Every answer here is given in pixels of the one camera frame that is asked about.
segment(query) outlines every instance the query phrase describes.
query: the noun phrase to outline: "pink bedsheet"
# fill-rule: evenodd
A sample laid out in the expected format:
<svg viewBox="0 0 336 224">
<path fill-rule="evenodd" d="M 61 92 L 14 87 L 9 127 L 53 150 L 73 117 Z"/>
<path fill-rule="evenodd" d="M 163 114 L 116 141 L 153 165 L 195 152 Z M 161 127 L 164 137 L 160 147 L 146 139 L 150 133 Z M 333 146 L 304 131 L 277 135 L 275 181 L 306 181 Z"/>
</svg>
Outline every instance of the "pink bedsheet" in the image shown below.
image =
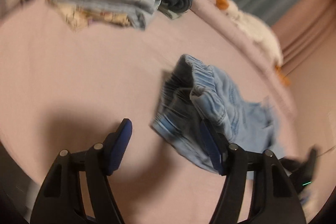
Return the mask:
<svg viewBox="0 0 336 224">
<path fill-rule="evenodd" d="M 218 201 L 224 178 L 179 156 L 149 127 L 163 78 L 183 53 L 228 72 L 246 100 L 268 97 L 280 142 L 296 155 L 288 111 L 265 74 L 192 11 L 175 21 L 157 13 L 146 31 L 96 23 L 74 33 L 44 0 L 33 0 L 0 33 L 0 140 L 37 183 L 61 149 L 87 149 L 124 117 L 133 122 L 110 178 L 126 223 L 208 223 Z M 250 197 L 248 181 L 241 220 Z"/>
</svg>

